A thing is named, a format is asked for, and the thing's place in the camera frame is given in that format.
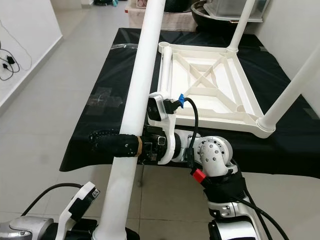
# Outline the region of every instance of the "table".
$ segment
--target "table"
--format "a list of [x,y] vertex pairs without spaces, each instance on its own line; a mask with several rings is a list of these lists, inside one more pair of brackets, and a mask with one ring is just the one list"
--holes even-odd
[[[105,60],[91,96],[67,146],[60,171],[90,165],[112,164],[113,157],[92,151],[92,131],[119,131],[134,67],[140,29],[120,28]],[[161,31],[159,42],[207,47],[227,47],[232,36],[207,32]],[[238,58],[263,113],[269,109],[290,80],[277,60],[254,35],[243,35]],[[150,92],[158,86],[161,54],[158,53]],[[221,136],[233,147],[233,157],[243,172],[300,175],[319,178],[320,120],[300,96],[277,124],[269,138],[247,132],[200,128],[202,136]],[[176,126],[192,130],[192,127]],[[186,167],[170,162],[168,166]]]

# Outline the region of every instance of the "blue tape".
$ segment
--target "blue tape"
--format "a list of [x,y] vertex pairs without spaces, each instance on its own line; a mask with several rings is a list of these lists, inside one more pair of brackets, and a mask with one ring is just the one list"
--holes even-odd
[[184,108],[184,104],[185,104],[185,96],[181,93],[180,97],[179,97],[179,100],[180,102],[180,106],[181,108]]

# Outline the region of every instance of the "tile floor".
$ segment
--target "tile floor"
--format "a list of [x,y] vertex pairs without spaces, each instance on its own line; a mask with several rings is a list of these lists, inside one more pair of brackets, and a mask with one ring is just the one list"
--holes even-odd
[[[119,27],[128,27],[125,5],[120,1],[118,7],[57,13],[64,42],[0,117],[0,222],[18,217],[53,184],[87,181],[102,193],[86,216],[100,219],[111,166],[72,172],[58,169],[113,38]],[[319,239],[318,179],[244,175],[256,203],[280,223],[291,240]],[[209,239],[206,199],[189,170],[147,166],[143,183],[138,187],[135,180],[127,221],[142,240]],[[30,213],[57,221],[74,193],[67,188],[52,191]],[[271,231],[275,240],[281,239],[275,229]]]

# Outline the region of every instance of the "white plastic pipe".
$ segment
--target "white plastic pipe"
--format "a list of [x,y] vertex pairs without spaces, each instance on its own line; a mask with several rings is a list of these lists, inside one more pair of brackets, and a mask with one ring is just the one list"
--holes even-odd
[[[166,0],[149,0],[135,57],[120,133],[141,136]],[[115,157],[94,240],[125,240],[137,157]]]
[[320,74],[320,44],[268,112],[257,120],[257,125],[263,130],[274,131],[277,122],[302,93],[306,83],[317,74]]
[[252,8],[256,0],[246,0],[240,20],[236,26],[230,45],[227,47],[229,51],[237,52],[242,35],[244,34],[247,22],[249,20]]
[[173,50],[170,46],[165,46],[162,51],[162,71],[160,81],[160,92],[167,92],[170,82],[170,69]]

